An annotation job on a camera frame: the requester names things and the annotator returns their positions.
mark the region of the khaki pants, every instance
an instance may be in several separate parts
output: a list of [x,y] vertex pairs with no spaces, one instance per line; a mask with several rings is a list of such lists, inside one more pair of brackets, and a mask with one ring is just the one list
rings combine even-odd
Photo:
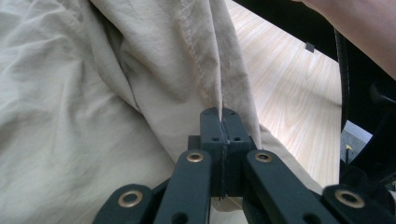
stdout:
[[[320,191],[260,127],[223,1],[26,0],[0,9],[1,223],[92,222],[115,189],[167,179],[212,106],[237,111],[258,147]],[[246,222],[240,211],[212,217]]]

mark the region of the skin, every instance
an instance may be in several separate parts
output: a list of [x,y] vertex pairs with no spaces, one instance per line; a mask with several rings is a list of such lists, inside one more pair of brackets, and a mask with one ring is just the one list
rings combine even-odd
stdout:
[[395,0],[294,0],[326,18],[396,80]]

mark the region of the wrinkled cloth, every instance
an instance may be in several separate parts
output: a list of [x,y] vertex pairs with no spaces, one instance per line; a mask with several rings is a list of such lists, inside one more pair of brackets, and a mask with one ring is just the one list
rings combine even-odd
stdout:
[[5,0],[0,17],[1,223],[91,223],[115,189],[167,179],[212,106],[320,190],[260,129],[223,1]]

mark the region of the metal rivet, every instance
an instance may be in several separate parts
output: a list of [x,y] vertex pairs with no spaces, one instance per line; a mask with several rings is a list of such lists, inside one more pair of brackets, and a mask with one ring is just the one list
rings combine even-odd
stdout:
[[198,152],[192,152],[187,156],[187,160],[191,162],[198,162],[204,159],[204,155]]
[[272,161],[272,156],[270,154],[265,153],[265,152],[258,152],[256,154],[256,160],[257,161],[262,161],[262,162],[270,162],[270,161]]
[[345,189],[338,189],[335,191],[335,198],[340,202],[343,203],[344,205],[347,205],[349,207],[353,207],[353,208],[363,208],[364,207],[364,200],[361,198],[361,196],[359,196],[356,193],[353,193],[349,190],[345,190]]
[[[127,202],[125,201],[125,198],[129,195],[134,195],[136,198],[131,202]],[[143,199],[142,192],[140,192],[139,190],[129,190],[121,194],[121,196],[119,197],[119,205],[125,208],[134,207],[135,205],[142,202],[142,199]]]

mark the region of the screw hole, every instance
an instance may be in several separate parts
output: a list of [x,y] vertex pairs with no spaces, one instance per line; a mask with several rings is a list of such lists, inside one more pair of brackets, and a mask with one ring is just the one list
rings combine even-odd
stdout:
[[259,158],[262,160],[268,160],[269,157],[267,155],[263,154],[263,155],[260,155]]
[[193,160],[198,160],[198,159],[201,158],[201,156],[198,155],[198,154],[192,154],[192,155],[191,155],[191,158],[192,158]]
[[189,221],[189,217],[185,213],[174,213],[172,215],[172,224],[186,224]]
[[321,224],[322,223],[319,217],[317,217],[314,214],[310,214],[310,213],[309,214],[305,214],[303,216],[303,220],[307,224]]
[[136,194],[128,194],[128,195],[126,195],[126,196],[123,198],[123,200],[124,200],[126,203],[133,203],[134,201],[136,201],[136,199],[137,199],[137,195],[136,195]]
[[341,197],[343,197],[345,200],[347,200],[350,203],[356,203],[358,201],[355,197],[353,197],[350,194],[342,194]]

